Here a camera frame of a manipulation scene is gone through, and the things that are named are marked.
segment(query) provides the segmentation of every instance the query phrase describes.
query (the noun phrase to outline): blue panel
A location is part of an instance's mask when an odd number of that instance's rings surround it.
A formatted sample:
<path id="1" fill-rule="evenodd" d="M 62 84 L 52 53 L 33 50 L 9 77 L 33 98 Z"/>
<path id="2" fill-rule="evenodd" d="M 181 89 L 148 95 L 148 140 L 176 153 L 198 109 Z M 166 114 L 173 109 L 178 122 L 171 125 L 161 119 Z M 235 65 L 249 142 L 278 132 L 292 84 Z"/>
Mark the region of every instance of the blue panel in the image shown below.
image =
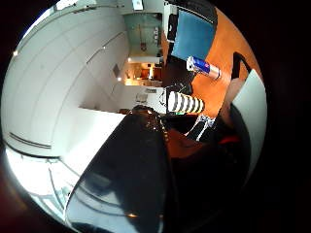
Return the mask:
<path id="1" fill-rule="evenodd" d="M 211 23 L 193 14 L 179 11 L 172 55 L 187 60 L 189 56 L 205 59 L 212 46 L 215 30 Z"/>

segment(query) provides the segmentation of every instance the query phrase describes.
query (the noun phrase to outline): orange table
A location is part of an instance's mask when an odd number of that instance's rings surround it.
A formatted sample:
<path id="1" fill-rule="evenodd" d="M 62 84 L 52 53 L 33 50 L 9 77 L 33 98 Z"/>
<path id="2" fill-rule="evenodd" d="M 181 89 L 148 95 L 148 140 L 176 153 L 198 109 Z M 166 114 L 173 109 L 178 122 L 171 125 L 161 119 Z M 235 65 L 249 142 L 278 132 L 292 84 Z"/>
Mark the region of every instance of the orange table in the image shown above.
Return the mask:
<path id="1" fill-rule="evenodd" d="M 255 55 L 230 19 L 223 12 L 217 10 L 218 26 L 215 38 L 205 60 L 219 67 L 222 70 L 222 77 L 216 81 L 203 75 L 196 75 L 193 82 L 193 95 L 205 101 L 204 115 L 215 117 L 225 98 L 226 89 L 231 80 L 231 70 L 233 64 L 233 53 L 241 53 L 251 68 L 261 76 L 261 71 Z M 240 68 L 240 79 L 246 79 L 247 70 L 244 65 Z"/>

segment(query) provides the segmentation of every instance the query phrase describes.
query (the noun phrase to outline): desk surface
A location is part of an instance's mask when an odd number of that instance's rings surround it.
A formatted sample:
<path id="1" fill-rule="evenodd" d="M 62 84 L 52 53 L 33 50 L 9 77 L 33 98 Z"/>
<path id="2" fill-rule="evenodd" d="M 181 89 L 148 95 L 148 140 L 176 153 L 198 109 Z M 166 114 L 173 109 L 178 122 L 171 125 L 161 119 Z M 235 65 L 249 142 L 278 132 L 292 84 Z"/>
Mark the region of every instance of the desk surface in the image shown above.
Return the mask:
<path id="1" fill-rule="evenodd" d="M 219 67 L 223 74 L 222 77 L 216 81 L 203 75 L 196 75 L 192 82 L 193 96 L 205 101 L 205 110 L 203 114 L 209 117 L 215 117 L 218 114 L 224 101 L 226 89 L 231 80 L 233 53 L 235 51 L 243 54 L 249 65 L 256 69 L 261 76 L 256 57 L 242 33 L 223 12 L 219 9 L 216 10 L 218 26 L 212 47 L 205 60 Z M 241 65 L 240 78 L 246 79 L 246 77 L 247 70 L 244 65 Z"/>

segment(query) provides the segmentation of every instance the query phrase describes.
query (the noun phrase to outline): energy drink can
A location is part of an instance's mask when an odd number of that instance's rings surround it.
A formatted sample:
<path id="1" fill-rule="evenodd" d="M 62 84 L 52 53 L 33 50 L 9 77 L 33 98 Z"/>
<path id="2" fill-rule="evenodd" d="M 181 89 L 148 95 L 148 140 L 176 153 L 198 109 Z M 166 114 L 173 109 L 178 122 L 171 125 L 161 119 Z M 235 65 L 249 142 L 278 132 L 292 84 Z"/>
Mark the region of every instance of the energy drink can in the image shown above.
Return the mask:
<path id="1" fill-rule="evenodd" d="M 195 56 L 188 57 L 187 70 L 200 73 L 214 80 L 218 79 L 222 75 L 222 71 L 220 70 L 220 68 L 211 65 L 210 63 L 201 60 Z"/>

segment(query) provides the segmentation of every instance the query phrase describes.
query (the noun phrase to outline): black and white striped container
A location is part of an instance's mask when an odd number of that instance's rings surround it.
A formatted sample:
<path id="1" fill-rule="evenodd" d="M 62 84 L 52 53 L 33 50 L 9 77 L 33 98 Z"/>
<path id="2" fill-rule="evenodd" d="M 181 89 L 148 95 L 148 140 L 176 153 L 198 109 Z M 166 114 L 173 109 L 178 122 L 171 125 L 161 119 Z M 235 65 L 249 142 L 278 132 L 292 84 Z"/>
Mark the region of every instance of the black and white striped container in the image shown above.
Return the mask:
<path id="1" fill-rule="evenodd" d="M 175 113 L 202 113 L 205 103 L 202 99 L 171 91 L 168 97 L 167 109 Z"/>

